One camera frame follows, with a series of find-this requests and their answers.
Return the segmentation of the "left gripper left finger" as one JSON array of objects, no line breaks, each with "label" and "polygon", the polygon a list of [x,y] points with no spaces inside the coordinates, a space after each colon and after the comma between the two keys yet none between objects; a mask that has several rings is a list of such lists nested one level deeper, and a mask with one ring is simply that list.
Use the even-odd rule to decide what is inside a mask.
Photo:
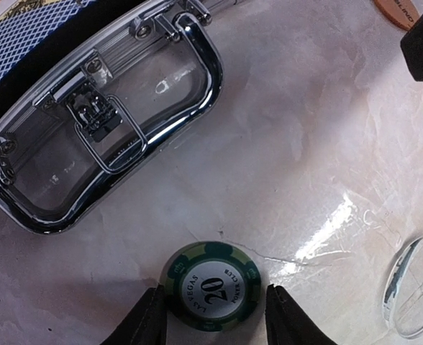
[{"label": "left gripper left finger", "polygon": [[105,345],[166,345],[165,288],[148,288],[105,340]]}]

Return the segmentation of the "single green poker chip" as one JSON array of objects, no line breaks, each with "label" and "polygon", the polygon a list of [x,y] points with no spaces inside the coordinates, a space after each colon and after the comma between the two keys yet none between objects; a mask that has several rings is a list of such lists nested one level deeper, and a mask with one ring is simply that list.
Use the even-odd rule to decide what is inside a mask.
[{"label": "single green poker chip", "polygon": [[256,310],[262,280],[254,261],[220,241],[180,248],[160,276],[170,312],[198,331],[222,332],[246,321]]}]

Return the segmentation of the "aluminium poker case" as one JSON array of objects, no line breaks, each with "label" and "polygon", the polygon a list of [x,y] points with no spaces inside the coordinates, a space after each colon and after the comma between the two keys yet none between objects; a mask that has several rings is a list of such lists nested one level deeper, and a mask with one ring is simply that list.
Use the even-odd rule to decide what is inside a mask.
[{"label": "aluminium poker case", "polygon": [[[0,16],[17,1],[3,8]],[[171,137],[205,114],[222,91],[222,59],[206,32],[232,1],[90,1],[0,80],[0,209],[36,234],[72,228]],[[115,84],[147,57],[179,44],[204,74],[182,100],[145,120]],[[72,127],[90,166],[63,203],[35,205],[17,187],[33,159],[56,158]]]}]

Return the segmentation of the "orange big blind button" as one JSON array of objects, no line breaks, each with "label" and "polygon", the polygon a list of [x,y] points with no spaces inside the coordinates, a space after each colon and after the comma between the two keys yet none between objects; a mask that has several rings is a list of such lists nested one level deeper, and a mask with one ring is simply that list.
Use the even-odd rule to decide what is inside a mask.
[{"label": "orange big blind button", "polygon": [[420,18],[410,0],[373,0],[382,15],[398,28],[409,31]]}]

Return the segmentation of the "clear round dealer puck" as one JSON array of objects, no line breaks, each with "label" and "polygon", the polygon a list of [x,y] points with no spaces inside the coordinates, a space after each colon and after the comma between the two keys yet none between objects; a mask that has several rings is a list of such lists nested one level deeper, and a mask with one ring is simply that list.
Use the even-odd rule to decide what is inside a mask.
[{"label": "clear round dealer puck", "polygon": [[423,236],[408,241],[396,255],[381,310],[386,325],[400,337],[423,334]]}]

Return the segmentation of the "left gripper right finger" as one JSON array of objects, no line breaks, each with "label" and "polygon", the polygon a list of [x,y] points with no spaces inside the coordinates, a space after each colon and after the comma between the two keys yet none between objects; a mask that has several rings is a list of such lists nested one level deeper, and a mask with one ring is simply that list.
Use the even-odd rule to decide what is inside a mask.
[{"label": "left gripper right finger", "polygon": [[280,285],[266,289],[265,326],[269,345],[336,345]]}]

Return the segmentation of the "blue playing card deck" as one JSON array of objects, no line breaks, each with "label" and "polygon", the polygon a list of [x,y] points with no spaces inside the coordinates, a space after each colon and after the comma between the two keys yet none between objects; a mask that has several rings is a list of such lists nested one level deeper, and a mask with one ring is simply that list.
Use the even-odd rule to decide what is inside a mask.
[{"label": "blue playing card deck", "polygon": [[17,1],[0,16],[0,80],[90,1]]}]

